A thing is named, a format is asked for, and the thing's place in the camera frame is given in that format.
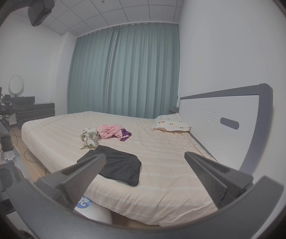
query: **white patterned clothing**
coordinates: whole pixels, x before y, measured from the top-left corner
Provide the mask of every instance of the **white patterned clothing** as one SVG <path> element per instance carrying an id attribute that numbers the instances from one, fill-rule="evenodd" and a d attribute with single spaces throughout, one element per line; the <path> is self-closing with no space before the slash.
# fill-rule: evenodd
<path id="1" fill-rule="evenodd" d="M 80 138 L 84 143 L 80 149 L 94 148 L 96 149 L 99 146 L 98 138 L 99 132 L 95 127 L 88 127 L 82 131 Z"/>

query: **gray headboard frame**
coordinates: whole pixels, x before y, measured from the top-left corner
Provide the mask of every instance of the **gray headboard frame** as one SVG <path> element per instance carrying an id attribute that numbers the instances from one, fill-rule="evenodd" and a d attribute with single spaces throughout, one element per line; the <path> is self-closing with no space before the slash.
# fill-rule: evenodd
<path id="1" fill-rule="evenodd" d="M 194 99 L 194 98 L 252 96 L 252 95 L 259 95 L 257 121 L 248 152 L 241 165 L 241 168 L 239 169 L 240 171 L 248 174 L 252 174 L 254 172 L 263 154 L 266 141 L 268 138 L 272 120 L 272 111 L 273 111 L 273 89 L 271 88 L 271 86 L 269 86 L 266 83 L 262 83 L 259 85 L 220 90 L 220 91 L 214 91 L 214 92 L 180 98 L 181 101 L 184 99 Z M 204 148 L 205 151 L 207 151 L 206 148 L 193 135 L 192 137 Z"/>

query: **white headboard panel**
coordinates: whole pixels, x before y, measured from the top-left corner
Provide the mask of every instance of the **white headboard panel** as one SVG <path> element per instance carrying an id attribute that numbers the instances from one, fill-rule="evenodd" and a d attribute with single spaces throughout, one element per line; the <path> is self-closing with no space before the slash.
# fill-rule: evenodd
<path id="1" fill-rule="evenodd" d="M 179 114 L 219 163 L 240 169 L 253 138 L 258 103 L 259 96 L 185 99 Z"/>
<path id="2" fill-rule="evenodd" d="M 180 98 L 190 134 L 219 163 L 253 173 L 263 153 L 273 110 L 266 84 Z"/>

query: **folded black garment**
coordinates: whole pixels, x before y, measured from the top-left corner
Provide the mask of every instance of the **folded black garment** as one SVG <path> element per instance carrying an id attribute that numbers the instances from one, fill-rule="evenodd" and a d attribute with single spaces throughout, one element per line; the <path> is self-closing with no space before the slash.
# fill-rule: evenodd
<path id="1" fill-rule="evenodd" d="M 106 164 L 99 172 L 105 178 L 123 181 L 130 186 L 137 186 L 140 177 L 141 161 L 136 155 L 99 145 L 95 150 L 89 150 L 77 162 L 104 153 Z"/>

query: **black camera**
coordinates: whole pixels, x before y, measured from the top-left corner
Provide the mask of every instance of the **black camera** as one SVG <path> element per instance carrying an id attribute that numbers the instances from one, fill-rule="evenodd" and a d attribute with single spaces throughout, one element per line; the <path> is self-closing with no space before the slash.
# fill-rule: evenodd
<path id="1" fill-rule="evenodd" d="M 14 113 L 25 111 L 25 109 L 11 104 L 10 102 L 11 96 L 2 95 L 1 90 L 2 90 L 2 87 L 0 87 L 0 116 L 6 117 L 6 116 L 11 116 Z"/>

